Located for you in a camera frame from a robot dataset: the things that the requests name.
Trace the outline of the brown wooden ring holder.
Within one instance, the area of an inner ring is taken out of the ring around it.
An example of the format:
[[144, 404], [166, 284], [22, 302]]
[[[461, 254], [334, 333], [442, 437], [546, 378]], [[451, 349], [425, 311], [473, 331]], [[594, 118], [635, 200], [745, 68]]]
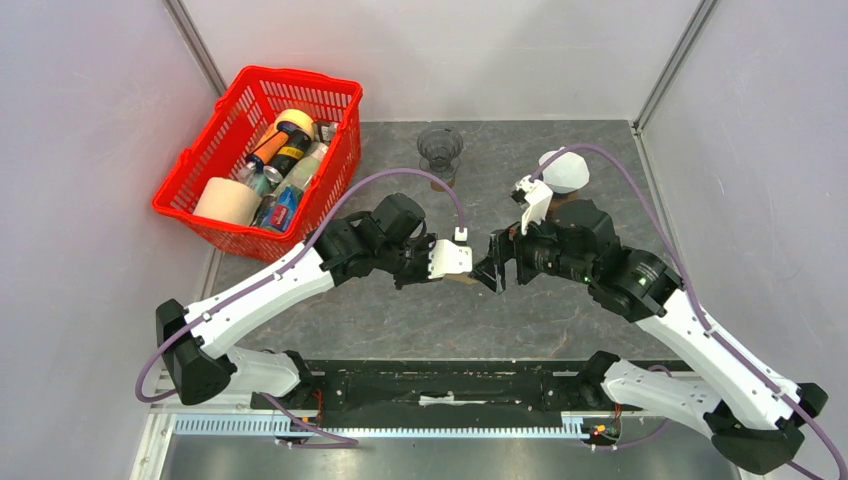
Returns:
[[579, 198], [579, 191], [571, 191], [568, 193], [554, 193], [552, 195], [551, 201], [548, 207], [548, 213], [553, 214], [561, 207], [566, 205], [569, 202], [575, 201]]

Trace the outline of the grey transparent dripper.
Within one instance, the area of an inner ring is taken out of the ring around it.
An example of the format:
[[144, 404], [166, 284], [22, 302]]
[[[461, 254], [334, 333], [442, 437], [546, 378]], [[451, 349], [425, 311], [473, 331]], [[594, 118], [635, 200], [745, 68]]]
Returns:
[[455, 180], [464, 148], [460, 132], [451, 127], [434, 127], [421, 132], [416, 147], [420, 156], [419, 168], [445, 183]]

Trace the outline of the brown paper coffee filter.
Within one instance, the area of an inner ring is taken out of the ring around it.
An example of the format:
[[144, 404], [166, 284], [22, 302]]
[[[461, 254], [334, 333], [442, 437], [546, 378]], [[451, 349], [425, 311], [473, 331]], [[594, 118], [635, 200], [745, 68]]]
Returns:
[[473, 277], [471, 273], [457, 273], [457, 274], [446, 274], [444, 276], [445, 280], [451, 280], [460, 282], [463, 284], [473, 285], [477, 282], [477, 280]]

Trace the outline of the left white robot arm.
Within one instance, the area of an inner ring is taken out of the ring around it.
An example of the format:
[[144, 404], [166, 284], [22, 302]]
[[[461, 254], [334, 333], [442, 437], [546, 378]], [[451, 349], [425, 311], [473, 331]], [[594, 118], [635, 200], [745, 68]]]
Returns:
[[227, 390], [265, 392], [290, 408], [304, 407], [314, 383], [298, 354], [262, 353], [238, 342], [296, 304], [375, 271], [390, 274], [398, 289], [432, 282], [439, 242], [423, 209], [404, 194], [391, 194], [372, 210], [327, 221], [222, 293], [188, 306], [175, 299], [161, 303], [154, 357], [173, 382], [165, 395], [193, 406]]

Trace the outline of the white paper coffee filter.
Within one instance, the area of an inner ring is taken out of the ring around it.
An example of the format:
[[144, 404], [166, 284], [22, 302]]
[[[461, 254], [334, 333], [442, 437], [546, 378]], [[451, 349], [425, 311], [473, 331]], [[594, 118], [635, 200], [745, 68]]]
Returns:
[[540, 175], [555, 195], [568, 195], [584, 188], [590, 180], [586, 160], [569, 152], [558, 157]]

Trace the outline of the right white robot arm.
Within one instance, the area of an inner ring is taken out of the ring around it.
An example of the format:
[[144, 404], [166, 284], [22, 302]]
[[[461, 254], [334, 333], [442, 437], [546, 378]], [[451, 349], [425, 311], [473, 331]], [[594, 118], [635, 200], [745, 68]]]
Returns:
[[699, 375], [698, 382], [686, 383], [599, 351], [577, 376], [585, 406], [612, 402], [660, 414], [704, 435], [724, 458], [754, 474], [793, 463], [802, 427], [821, 412], [827, 393], [757, 360], [690, 301], [671, 266], [623, 245], [612, 218], [592, 201], [494, 231], [471, 275], [501, 292], [509, 261], [522, 285], [542, 274], [584, 284], [603, 309], [660, 340]]

